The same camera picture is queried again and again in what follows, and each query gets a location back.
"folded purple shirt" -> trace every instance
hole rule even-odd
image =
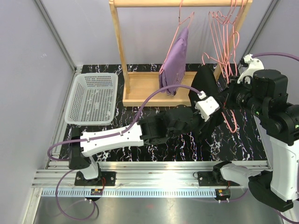
[[[188,44],[188,28],[184,28],[174,42],[169,55],[163,65],[163,71],[159,75],[159,87],[180,84],[185,75],[186,53]],[[169,88],[167,94],[175,95],[177,88]]]

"gray floor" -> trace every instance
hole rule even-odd
[[[233,196],[241,194],[239,189]],[[60,198],[67,208],[80,198]],[[97,201],[99,216],[85,224],[282,224],[273,209],[258,202],[250,193],[238,202],[218,204],[214,199],[193,198],[101,198]],[[77,218],[90,214],[92,206],[76,204],[67,213]],[[53,197],[42,197],[35,224],[79,223],[63,215],[53,217],[58,208]]]

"perforated metal strip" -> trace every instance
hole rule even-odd
[[[58,189],[59,197],[99,197],[91,189]],[[55,188],[43,189],[42,196],[55,196]],[[216,197],[214,189],[105,189],[103,197]]]

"marble pattern tabletop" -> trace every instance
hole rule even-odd
[[[128,71],[159,71],[160,64],[130,64]],[[187,64],[186,71],[197,71],[201,64]],[[121,65],[84,65],[82,73],[111,72],[119,76],[116,108],[114,119],[108,126],[81,126],[82,131],[96,132],[114,129],[129,125],[138,111],[138,107],[124,107],[122,95],[124,78]],[[217,82],[220,90],[225,88],[226,83],[221,76]],[[145,107],[142,117],[152,116],[169,107]],[[230,121],[231,114],[226,112],[226,117]],[[143,147],[123,147],[97,155],[98,161],[243,161],[243,160],[267,160],[261,142],[255,120],[251,114],[243,110],[235,110],[237,120],[237,132],[229,132],[226,124],[216,127],[212,142],[203,141],[195,143],[192,133],[168,140],[167,144],[152,145]],[[68,140],[70,132],[75,125],[67,125],[64,140]],[[60,158],[67,158],[68,146],[63,145]]]

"white wall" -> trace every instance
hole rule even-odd
[[[299,56],[298,11],[298,0],[281,0],[253,46],[251,53],[285,52]],[[263,56],[260,59],[265,68],[276,69],[288,77],[287,92],[289,93],[289,102],[299,104],[299,62],[280,56]],[[262,132],[261,135],[265,148],[270,155],[269,157],[272,158],[270,139],[265,132]],[[297,221],[299,221],[298,211],[299,203],[295,202],[294,212],[297,215]]]
[[[33,0],[0,0],[0,219],[22,218],[71,69]]]
[[[42,0],[76,65],[120,64],[108,0]],[[253,0],[240,32],[237,58],[242,57],[271,0]],[[228,8],[182,8],[182,18],[195,11],[188,38],[187,63],[213,55],[208,12]],[[177,28],[178,7],[120,8],[127,63],[162,63]]]

